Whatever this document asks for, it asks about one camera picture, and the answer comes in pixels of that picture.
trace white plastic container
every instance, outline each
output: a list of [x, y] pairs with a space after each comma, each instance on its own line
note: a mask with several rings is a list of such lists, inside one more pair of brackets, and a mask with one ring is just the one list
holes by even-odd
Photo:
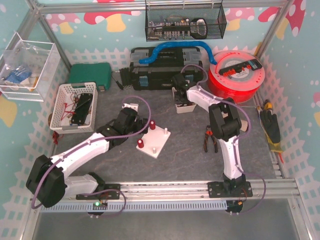
[[[88, 114], [88, 124], [84, 125], [70, 125], [67, 117], [63, 118], [65, 113], [65, 103], [72, 104], [72, 94], [93, 94], [91, 103], [91, 113]], [[58, 94], [54, 105], [50, 129], [56, 131], [58, 134], [75, 134], [93, 132], [95, 129], [96, 110], [97, 110], [98, 91], [95, 82], [83, 82], [62, 84], [59, 86]]]
[[23, 62], [26, 65], [31, 69], [36, 69], [37, 80], [27, 86], [8, 83], [5, 81], [5, 78], [10, 74], [11, 70], [3, 67], [0, 72], [0, 91], [7, 99], [43, 102], [47, 96], [61, 57], [54, 43], [20, 39], [12, 50], [16, 53], [16, 61], [21, 61], [21, 59], [18, 59], [18, 53], [27, 43], [41, 48], [37, 53], [30, 53], [23, 57]]

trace pliers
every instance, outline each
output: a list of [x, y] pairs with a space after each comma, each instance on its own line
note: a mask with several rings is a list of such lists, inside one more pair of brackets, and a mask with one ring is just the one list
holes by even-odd
[[211, 139], [213, 141], [214, 152], [217, 153], [218, 152], [218, 144], [217, 144], [217, 141], [216, 141], [216, 139], [214, 137], [213, 132], [211, 131], [210, 125], [206, 126], [206, 132], [205, 132], [204, 143], [203, 143], [204, 152], [205, 153], [208, 152], [207, 144], [208, 144], [209, 136], [211, 137]]

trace black wire mesh basket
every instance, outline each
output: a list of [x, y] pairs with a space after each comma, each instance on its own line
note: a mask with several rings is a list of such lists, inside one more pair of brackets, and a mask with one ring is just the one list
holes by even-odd
[[145, 1], [145, 36], [152, 41], [222, 39], [227, 26], [221, 3], [152, 4]]

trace black and red tool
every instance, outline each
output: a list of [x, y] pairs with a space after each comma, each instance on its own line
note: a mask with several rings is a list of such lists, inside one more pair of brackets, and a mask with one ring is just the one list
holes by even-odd
[[255, 71], [255, 70], [261, 69], [262, 65], [257, 59], [254, 58], [249, 61], [244, 61], [232, 66], [221, 68], [219, 70], [219, 74], [224, 77], [228, 77], [230, 75], [239, 74], [242, 71], [244, 71], [246, 68], [249, 70]]
[[203, 149], [204, 152], [207, 153], [208, 152], [208, 138], [209, 136], [211, 137], [212, 141], [213, 141], [213, 145], [214, 145], [214, 152], [217, 153], [218, 152], [218, 144], [217, 141], [214, 137], [213, 132], [211, 131], [210, 125], [206, 126], [206, 132], [205, 132], [205, 137], [204, 137], [204, 143], [203, 143]]

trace red round container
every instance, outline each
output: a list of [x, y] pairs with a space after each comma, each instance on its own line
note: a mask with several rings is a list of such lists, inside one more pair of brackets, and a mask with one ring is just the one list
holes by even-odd
[[207, 81], [210, 91], [224, 99], [232, 98], [236, 103], [243, 103], [251, 99], [265, 79], [263, 68], [256, 71], [245, 69], [231, 77], [219, 75], [219, 70], [252, 60], [254, 56], [246, 52], [230, 50], [222, 51], [214, 58], [218, 64], [210, 66]]

